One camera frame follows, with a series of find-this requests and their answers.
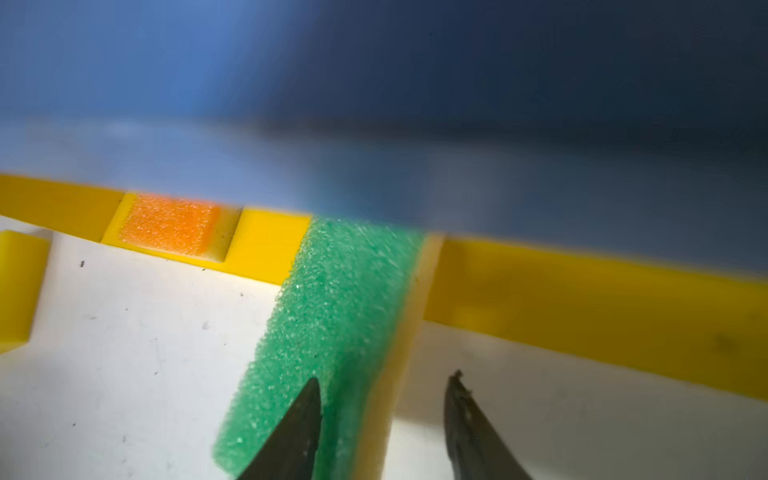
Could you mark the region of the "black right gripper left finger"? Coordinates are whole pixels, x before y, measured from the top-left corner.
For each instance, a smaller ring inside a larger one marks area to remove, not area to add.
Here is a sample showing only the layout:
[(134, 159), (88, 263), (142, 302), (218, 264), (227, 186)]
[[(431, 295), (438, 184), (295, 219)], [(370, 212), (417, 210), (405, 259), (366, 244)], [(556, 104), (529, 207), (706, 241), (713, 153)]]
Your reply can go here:
[(320, 383), (310, 378), (238, 480), (310, 480), (322, 422)]

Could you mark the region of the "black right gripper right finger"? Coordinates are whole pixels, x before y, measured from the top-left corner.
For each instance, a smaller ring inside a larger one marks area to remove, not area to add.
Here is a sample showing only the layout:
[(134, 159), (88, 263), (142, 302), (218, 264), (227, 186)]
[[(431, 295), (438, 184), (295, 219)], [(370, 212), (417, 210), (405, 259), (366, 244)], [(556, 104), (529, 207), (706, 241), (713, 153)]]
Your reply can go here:
[(443, 407), (446, 448), (457, 480), (532, 480), (461, 381), (448, 378)]

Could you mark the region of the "green scrub sponge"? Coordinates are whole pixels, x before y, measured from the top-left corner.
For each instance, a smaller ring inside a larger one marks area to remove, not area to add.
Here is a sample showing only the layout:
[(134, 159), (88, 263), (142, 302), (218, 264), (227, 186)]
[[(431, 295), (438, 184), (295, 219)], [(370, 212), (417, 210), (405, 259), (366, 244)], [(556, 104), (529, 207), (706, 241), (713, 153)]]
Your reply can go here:
[(442, 240), (314, 218), (214, 445), (242, 473), (305, 383), (322, 401), (317, 479), (378, 479)]

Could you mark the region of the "orange scrub sponge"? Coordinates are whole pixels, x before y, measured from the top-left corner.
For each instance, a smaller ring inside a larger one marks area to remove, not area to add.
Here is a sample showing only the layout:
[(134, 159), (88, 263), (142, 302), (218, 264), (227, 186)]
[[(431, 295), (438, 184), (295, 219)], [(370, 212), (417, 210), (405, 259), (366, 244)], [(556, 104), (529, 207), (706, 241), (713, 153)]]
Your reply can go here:
[(127, 193), (104, 233), (107, 245), (222, 263), (242, 209), (202, 200)]

